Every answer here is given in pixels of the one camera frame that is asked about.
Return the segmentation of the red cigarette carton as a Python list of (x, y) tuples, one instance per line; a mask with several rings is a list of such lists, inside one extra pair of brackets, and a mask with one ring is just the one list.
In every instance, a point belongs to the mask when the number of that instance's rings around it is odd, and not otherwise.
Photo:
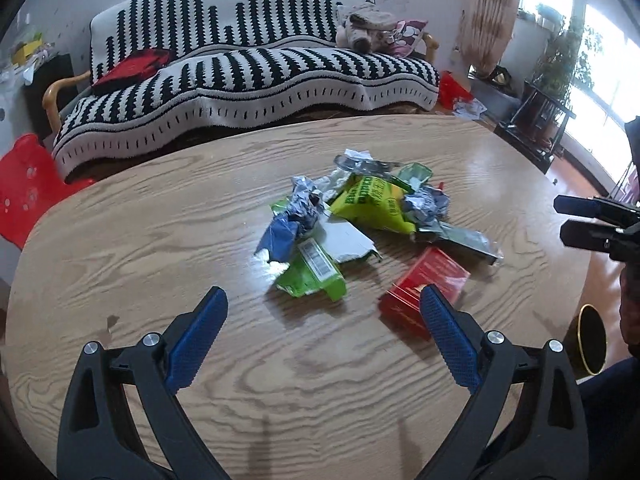
[(431, 334), (420, 313), (420, 296), (427, 285), (436, 285), (444, 297), (455, 304), (469, 279), (470, 272), (437, 247), (422, 252), (409, 270), (378, 302), (383, 318), (429, 340)]

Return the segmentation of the red plastic stool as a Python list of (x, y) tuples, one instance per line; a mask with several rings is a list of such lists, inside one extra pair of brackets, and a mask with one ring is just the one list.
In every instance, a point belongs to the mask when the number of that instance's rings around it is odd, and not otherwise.
[(82, 179), (68, 184), (38, 136), (20, 136), (0, 164), (1, 236), (23, 249), (38, 220), (54, 205), (94, 183)]

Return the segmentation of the plush toy on sofa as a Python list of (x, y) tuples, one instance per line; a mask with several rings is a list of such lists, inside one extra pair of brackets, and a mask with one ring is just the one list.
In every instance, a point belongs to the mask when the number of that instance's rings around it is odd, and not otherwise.
[(335, 17), (336, 46), (362, 54), (387, 52), (398, 22), (394, 14), (381, 11), (368, 2), (350, 8), (338, 4)]

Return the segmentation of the green white small wrapper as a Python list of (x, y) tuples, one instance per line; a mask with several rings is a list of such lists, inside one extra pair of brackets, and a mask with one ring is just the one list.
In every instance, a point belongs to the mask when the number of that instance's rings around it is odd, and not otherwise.
[(431, 179), (433, 171), (420, 162), (412, 162), (399, 169), (397, 174), (392, 174), (390, 183), (397, 185), (407, 193), (416, 192), (422, 185)]

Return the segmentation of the white torn paper piece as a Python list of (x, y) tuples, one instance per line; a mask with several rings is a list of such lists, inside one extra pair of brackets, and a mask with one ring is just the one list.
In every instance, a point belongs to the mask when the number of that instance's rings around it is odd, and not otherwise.
[(378, 248), (373, 240), (348, 220), (337, 216), (320, 217), (311, 236), (336, 263), (378, 256)]

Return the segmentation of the black side table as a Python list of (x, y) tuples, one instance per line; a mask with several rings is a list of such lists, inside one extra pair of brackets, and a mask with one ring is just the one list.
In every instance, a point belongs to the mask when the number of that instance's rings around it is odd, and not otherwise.
[(494, 133), (546, 174), (575, 118), (565, 104), (526, 81), (523, 101), (508, 119), (498, 122)]

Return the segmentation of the yellow-green snack bag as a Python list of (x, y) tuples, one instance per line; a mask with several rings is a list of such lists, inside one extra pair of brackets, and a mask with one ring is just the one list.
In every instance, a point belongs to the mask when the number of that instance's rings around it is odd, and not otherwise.
[(377, 177), (358, 177), (330, 206), (331, 214), (365, 228), (402, 235), (416, 232), (405, 219), (400, 201), (405, 191)]

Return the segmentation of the blue white pill blister pack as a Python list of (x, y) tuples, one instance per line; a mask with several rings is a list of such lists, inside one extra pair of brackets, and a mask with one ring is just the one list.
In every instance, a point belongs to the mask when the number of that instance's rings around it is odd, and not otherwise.
[(314, 228), (324, 213), (323, 194), (313, 180), (304, 176), (292, 177), (292, 185), (286, 214), (288, 220), (297, 224), (296, 234), (303, 236)]

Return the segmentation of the black trash bin gold rim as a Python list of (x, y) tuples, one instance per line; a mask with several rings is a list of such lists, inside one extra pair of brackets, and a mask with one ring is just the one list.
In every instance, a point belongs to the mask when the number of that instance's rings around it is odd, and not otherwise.
[(601, 315), (592, 304), (579, 308), (563, 338), (563, 346), (577, 380), (602, 372), (608, 336)]

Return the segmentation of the patterned curtain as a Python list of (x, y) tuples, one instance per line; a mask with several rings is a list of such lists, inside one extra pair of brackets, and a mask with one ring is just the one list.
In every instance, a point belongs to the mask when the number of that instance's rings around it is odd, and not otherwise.
[(506, 52), (520, 0), (465, 0), (457, 45), (462, 60), (488, 76)]

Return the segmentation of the green barcode snack wrapper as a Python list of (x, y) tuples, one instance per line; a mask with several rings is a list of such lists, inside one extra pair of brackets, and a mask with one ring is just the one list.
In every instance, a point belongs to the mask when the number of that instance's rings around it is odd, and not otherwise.
[(276, 279), (276, 287), (294, 298), (325, 292), (332, 301), (341, 300), (347, 292), (341, 271), (313, 238), (297, 245), (290, 265)]

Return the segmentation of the black and white striped sofa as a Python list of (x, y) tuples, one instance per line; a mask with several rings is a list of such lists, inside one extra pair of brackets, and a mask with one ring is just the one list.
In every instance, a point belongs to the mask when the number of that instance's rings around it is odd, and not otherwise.
[[(365, 2), (374, 0), (127, 0), (101, 12), (90, 24), (91, 89), (55, 129), (58, 173), (151, 154), (196, 129), (250, 130), (319, 105), (430, 110), (440, 83), (432, 63), (336, 46), (336, 6)], [(140, 84), (93, 91), (144, 49), (175, 58)]]

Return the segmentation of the potted green plant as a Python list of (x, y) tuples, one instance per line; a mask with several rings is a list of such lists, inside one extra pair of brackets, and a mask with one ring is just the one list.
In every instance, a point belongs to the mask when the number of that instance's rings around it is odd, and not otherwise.
[(585, 22), (586, 10), (575, 11), (568, 24), (538, 58), (530, 82), (567, 106), (570, 87), (592, 90), (592, 63), (602, 52), (602, 36)]

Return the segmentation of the pink patterned pillow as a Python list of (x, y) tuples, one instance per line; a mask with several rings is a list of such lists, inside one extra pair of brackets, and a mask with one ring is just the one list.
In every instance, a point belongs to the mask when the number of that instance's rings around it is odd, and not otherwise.
[(400, 20), (388, 37), (387, 52), (396, 58), (412, 55), (423, 37), (427, 21)]

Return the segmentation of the silver wrapper at top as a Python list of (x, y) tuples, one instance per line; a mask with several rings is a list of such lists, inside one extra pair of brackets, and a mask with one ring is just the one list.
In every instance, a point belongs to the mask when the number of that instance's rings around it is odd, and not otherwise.
[(384, 162), (384, 160), (356, 155), (353, 152), (337, 155), (334, 158), (334, 164), (352, 174), (381, 179), (390, 179), (393, 171), (401, 167), (400, 162)]

